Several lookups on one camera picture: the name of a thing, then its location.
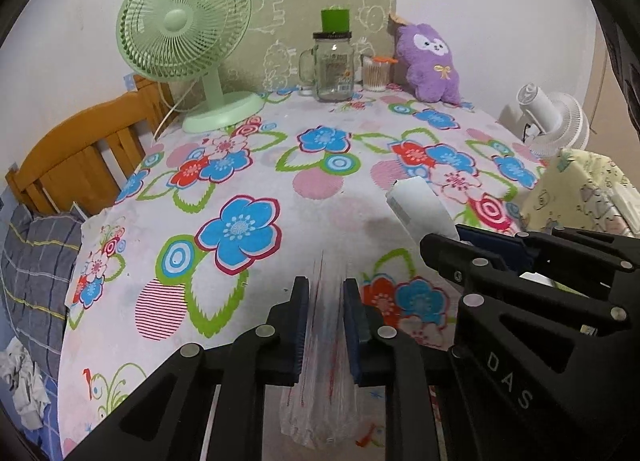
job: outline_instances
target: yellow cloth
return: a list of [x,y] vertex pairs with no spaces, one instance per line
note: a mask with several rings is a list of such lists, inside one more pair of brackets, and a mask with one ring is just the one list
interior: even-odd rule
[[615,184],[634,188],[607,156],[563,149],[550,160],[542,178],[521,205],[523,222],[533,231],[565,226],[632,235],[609,199],[608,193]]

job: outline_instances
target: yellow bow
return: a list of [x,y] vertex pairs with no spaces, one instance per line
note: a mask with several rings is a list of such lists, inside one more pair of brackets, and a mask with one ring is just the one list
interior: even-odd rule
[[451,66],[441,66],[440,64],[436,64],[436,66],[433,66],[433,70],[434,71],[440,71],[442,73],[442,77],[441,78],[446,78],[447,80],[450,80],[449,78],[449,73],[451,73]]

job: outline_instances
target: black jar lid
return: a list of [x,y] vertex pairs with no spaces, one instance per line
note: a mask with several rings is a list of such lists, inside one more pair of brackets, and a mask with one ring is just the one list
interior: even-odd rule
[[314,38],[351,38],[351,32],[314,32]]

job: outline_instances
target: green fan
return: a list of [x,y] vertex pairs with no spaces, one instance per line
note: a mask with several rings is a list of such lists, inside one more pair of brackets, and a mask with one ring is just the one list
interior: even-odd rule
[[256,114],[264,101],[246,91],[222,93],[218,66],[238,45],[251,0],[125,0],[118,48],[136,72],[157,82],[202,77],[206,100],[185,116],[187,133],[227,127]]

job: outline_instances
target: jar handle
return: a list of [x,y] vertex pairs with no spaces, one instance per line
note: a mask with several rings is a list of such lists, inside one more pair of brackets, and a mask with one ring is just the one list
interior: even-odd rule
[[300,54],[300,60],[298,63],[298,77],[300,82],[305,86],[312,86],[316,81],[316,70],[314,69],[314,50],[305,50]]

